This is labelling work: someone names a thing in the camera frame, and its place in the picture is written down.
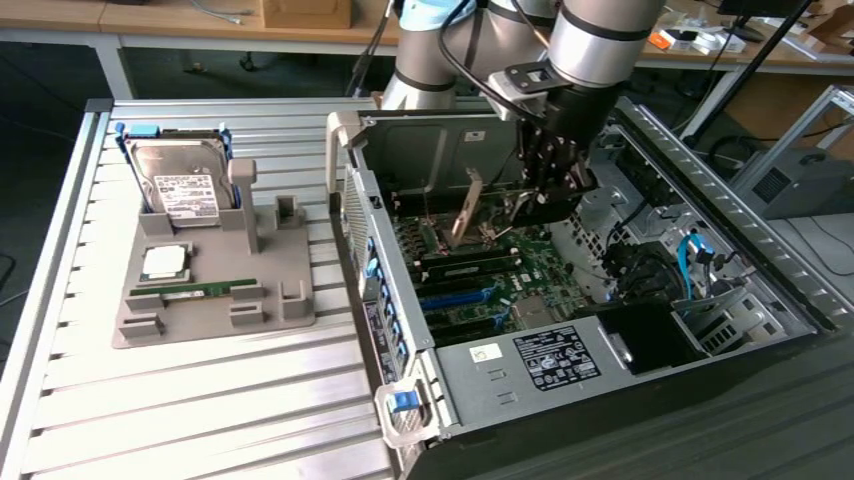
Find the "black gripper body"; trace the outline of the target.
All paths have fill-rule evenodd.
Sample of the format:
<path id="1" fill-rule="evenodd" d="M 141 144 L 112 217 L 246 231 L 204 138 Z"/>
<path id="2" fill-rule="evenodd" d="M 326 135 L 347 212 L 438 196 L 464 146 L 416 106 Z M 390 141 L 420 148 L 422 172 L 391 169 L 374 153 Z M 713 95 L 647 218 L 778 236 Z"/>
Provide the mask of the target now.
<path id="1" fill-rule="evenodd" d="M 546 132 L 587 150 L 614 109 L 625 83 L 606 88 L 580 85 L 548 91 L 544 103 Z"/>

